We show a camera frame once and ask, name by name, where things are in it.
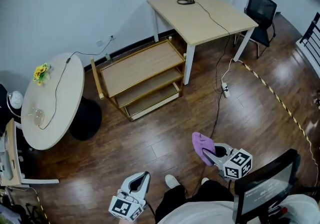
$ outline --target black office chair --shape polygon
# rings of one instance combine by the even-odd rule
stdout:
[[[254,42],[257,46],[257,55],[259,58],[259,44],[264,45],[266,48],[270,46],[270,42],[276,36],[275,25],[273,19],[276,13],[276,3],[272,0],[249,0],[248,7],[245,10],[246,14],[251,17],[259,26],[256,27],[251,35],[250,41]],[[273,33],[271,40],[269,40],[267,29],[272,25]],[[238,42],[240,36],[244,37],[247,32],[242,32],[234,37],[234,45]]]

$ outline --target wooden table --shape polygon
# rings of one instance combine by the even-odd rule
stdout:
[[[58,179],[30,179],[23,177],[23,173],[21,171],[20,163],[19,163],[19,156],[18,156],[18,139],[17,138],[17,129],[21,129],[21,125],[15,122],[13,119],[7,124],[5,131],[6,131],[6,142],[5,148],[8,152],[9,161],[12,169],[12,179],[8,180],[4,175],[1,176],[1,186],[22,186],[22,185],[29,185],[29,184],[55,184],[59,183]]]
[[[189,82],[195,47],[229,34],[248,31],[240,45],[234,60],[242,54],[254,28],[258,24],[244,13],[238,12],[222,0],[195,0],[199,2],[221,26],[212,21],[207,12],[197,3],[179,5],[177,0],[147,0],[152,8],[154,40],[157,42],[158,26],[156,16],[165,19],[186,41],[186,65],[183,83]]]
[[[48,64],[52,65],[52,71],[48,83],[38,86],[31,81],[24,95],[21,110],[22,131],[26,141],[35,149],[45,150],[54,146],[66,133],[78,110],[84,90],[85,73],[77,55],[73,55],[66,65],[70,55],[71,53],[64,53],[50,60]],[[34,112],[33,108],[44,112],[44,122],[40,126],[45,128],[44,130],[35,125],[34,117],[30,115]]]

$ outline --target black cable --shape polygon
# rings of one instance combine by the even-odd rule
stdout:
[[[63,69],[63,71],[62,71],[62,74],[61,74],[61,76],[60,76],[60,79],[59,79],[59,81],[58,81],[58,84],[57,84],[57,86],[56,86],[56,88],[55,88],[55,91],[54,91],[54,96],[55,96],[55,103],[54,103],[54,111],[56,112],[57,110],[57,88],[58,88],[58,86],[59,86],[59,83],[60,83],[60,81],[61,81],[61,78],[62,78],[62,75],[64,74],[64,72],[65,72],[65,69],[66,69],[66,67],[67,67],[67,64],[68,64],[68,62],[66,62],[65,63],[65,65],[64,65],[64,69]],[[51,121],[52,121],[52,119],[54,118],[54,115],[56,114],[56,113],[53,113],[53,116],[51,117],[51,119],[50,119],[50,121],[48,122],[48,124],[45,126],[45,128],[41,128],[39,125],[38,125],[38,127],[39,127],[39,129],[41,129],[41,130],[44,130],[44,129],[46,129],[47,127],[48,127],[48,125],[51,123]]]
[[[228,190],[230,191],[231,179],[229,180]]]
[[[216,121],[214,123],[213,129],[212,129],[212,133],[211,133],[211,136],[210,136],[211,139],[212,139],[213,133],[214,133],[214,131],[216,129],[216,124],[218,122],[219,111],[220,111],[220,99],[221,99],[222,94],[223,94],[223,91],[220,92],[220,96],[219,96],[219,99],[218,99],[218,110],[217,110],[216,118],[215,118]]]
[[[61,81],[61,78],[62,78],[62,76],[63,76],[63,74],[64,74],[64,72],[65,72],[65,69],[66,69],[66,67],[67,67],[67,64],[70,62],[70,60],[71,60],[71,57],[75,54],[75,53],[79,53],[79,54],[81,54],[81,55],[91,55],[91,56],[98,56],[98,55],[100,55],[103,51],[105,51],[105,49],[107,48],[107,46],[109,46],[109,44],[110,44],[110,42],[111,41],[113,41],[114,40],[114,37],[112,36],[111,37],[111,39],[110,39],[110,41],[108,42],[108,44],[105,46],[105,48],[99,53],[99,54],[86,54],[86,53],[81,53],[81,52],[79,52],[79,51],[76,51],[76,52],[73,52],[72,54],[71,54],[71,56],[67,59],[67,61],[65,62],[65,66],[64,66],[64,69],[63,69],[63,71],[62,71],[62,73],[61,73],[61,76],[60,76],[60,79],[59,79],[59,82],[58,82],[58,84],[57,84],[57,86],[56,86],[56,88],[55,88],[55,91],[54,91],[54,98],[55,98],[55,103],[54,103],[54,113],[53,113],[53,116],[51,117],[51,119],[50,119],[50,121],[48,122],[48,124],[45,126],[45,128],[41,128],[39,125],[38,125],[38,127],[39,127],[39,129],[41,129],[41,130],[44,130],[44,129],[46,129],[48,126],[49,126],[49,124],[51,123],[51,121],[52,121],[52,119],[54,118],[54,116],[55,116],[55,112],[57,111],[56,109],[56,107],[57,107],[57,88],[58,88],[58,86],[59,86],[59,83],[60,83],[60,81]]]
[[[221,100],[222,94],[223,94],[223,91],[221,91],[220,96],[219,96],[219,99],[218,99],[218,110],[217,110],[216,118],[215,118],[216,121],[215,121],[215,123],[214,123],[213,129],[212,129],[212,133],[211,133],[211,136],[210,136],[211,139],[212,139],[213,133],[214,133],[214,131],[215,131],[215,129],[216,129],[216,124],[217,124],[217,122],[218,122],[219,111],[220,111],[220,100]],[[203,174],[204,174],[204,172],[205,172],[204,170],[206,169],[206,166],[207,166],[207,165],[204,164],[204,167],[203,167],[202,173],[201,173],[201,175],[200,175],[199,181],[198,181],[197,184],[196,184],[196,187],[195,187],[195,189],[194,189],[194,191],[193,191],[192,196],[195,195],[196,189],[198,188],[198,186],[199,186],[199,184],[200,184],[200,182],[201,182],[201,180],[202,180],[202,176],[203,176]]]
[[[226,28],[224,28],[221,24],[219,24],[219,23],[217,23],[212,17],[211,17],[211,14],[199,3],[199,2],[196,2],[200,7],[202,7],[202,9],[204,10],[204,11],[206,11],[207,12],[207,14],[209,15],[209,17],[210,17],[210,19],[212,20],[212,21],[214,21],[217,25],[219,25],[221,28],[223,28],[224,30],[226,30],[226,32],[228,33],[228,41],[226,42],[226,45],[225,45],[225,48],[224,48],[224,51],[223,51],[223,54],[222,54],[222,56],[219,58],[219,60],[217,61],[217,63],[216,63],[216,65],[215,65],[215,89],[214,89],[214,91],[217,93],[220,93],[221,91],[218,89],[218,84],[217,84],[217,76],[218,76],[218,64],[219,64],[219,62],[220,62],[220,60],[221,60],[221,58],[226,54],[226,47],[228,46],[228,43],[229,43],[229,41],[230,41],[230,32],[226,29]]]
[[[107,46],[109,46],[110,42],[113,41],[113,40],[114,40],[114,38],[113,38],[113,36],[112,36],[111,39],[110,39],[110,41],[108,42],[108,44],[105,46],[105,48],[104,48],[99,54],[86,54],[86,53],[81,53],[81,52],[79,52],[79,51],[76,51],[76,52],[73,52],[73,54],[72,54],[69,58],[71,58],[75,53],[79,53],[79,54],[81,54],[81,55],[98,56],[98,55],[100,55],[103,51],[105,51],[105,49],[107,48]]]
[[[153,215],[155,216],[155,212],[154,212],[154,210],[152,209],[150,203],[149,203],[148,201],[146,201],[146,203],[147,203],[147,205],[149,206],[150,210],[152,211]]]

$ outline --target monitor screen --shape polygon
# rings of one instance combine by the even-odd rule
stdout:
[[[247,222],[284,200],[296,181],[300,156],[290,149],[276,160],[235,181],[233,219]]]
[[[267,179],[265,182],[245,192],[242,214],[257,208],[281,192],[285,191],[289,186],[292,166],[293,164],[291,163],[272,178]]]

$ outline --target table leg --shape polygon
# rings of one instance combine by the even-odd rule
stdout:
[[[159,37],[158,37],[158,24],[156,22],[157,20],[157,13],[156,11],[150,6],[151,8],[151,17],[152,17],[152,24],[153,24],[153,37],[154,37],[154,41],[158,42],[159,41]]]
[[[29,179],[23,178],[21,180],[22,184],[58,184],[60,183],[58,179]]]
[[[191,67],[192,67],[192,62],[193,62],[193,57],[195,54],[195,46],[190,46],[188,44],[186,48],[186,61],[185,61],[185,68],[184,68],[184,78],[183,78],[183,83],[187,85],[189,83],[189,78],[190,78],[190,73],[191,73]]]
[[[82,97],[69,130],[75,139],[87,140],[97,133],[101,121],[102,113],[100,106],[96,101]]]
[[[239,57],[241,56],[242,52],[244,51],[244,49],[246,47],[246,44],[248,43],[248,41],[249,41],[249,39],[250,39],[250,37],[251,37],[253,32],[254,32],[254,28],[252,28],[251,30],[248,30],[246,32],[247,34],[245,35],[245,37],[244,37],[244,39],[243,39],[238,51],[236,52],[236,55],[233,58],[235,62],[239,60]]]

